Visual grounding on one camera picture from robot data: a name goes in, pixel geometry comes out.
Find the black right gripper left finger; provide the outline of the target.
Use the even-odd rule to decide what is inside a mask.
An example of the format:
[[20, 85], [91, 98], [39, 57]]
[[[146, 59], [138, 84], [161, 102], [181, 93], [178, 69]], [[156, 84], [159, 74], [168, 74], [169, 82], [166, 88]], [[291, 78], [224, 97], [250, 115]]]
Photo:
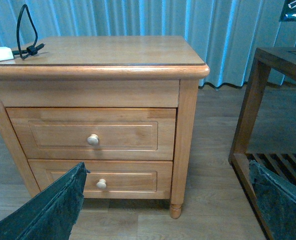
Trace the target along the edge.
[[0, 221], [0, 240], [67, 240], [84, 202], [89, 171], [78, 163]]

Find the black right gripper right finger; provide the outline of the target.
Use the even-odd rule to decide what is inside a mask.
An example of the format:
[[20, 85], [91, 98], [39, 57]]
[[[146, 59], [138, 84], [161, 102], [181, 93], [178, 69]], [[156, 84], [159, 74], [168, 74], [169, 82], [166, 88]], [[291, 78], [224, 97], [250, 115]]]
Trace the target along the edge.
[[249, 163], [257, 205], [275, 240], [296, 240], [296, 186], [256, 161]]

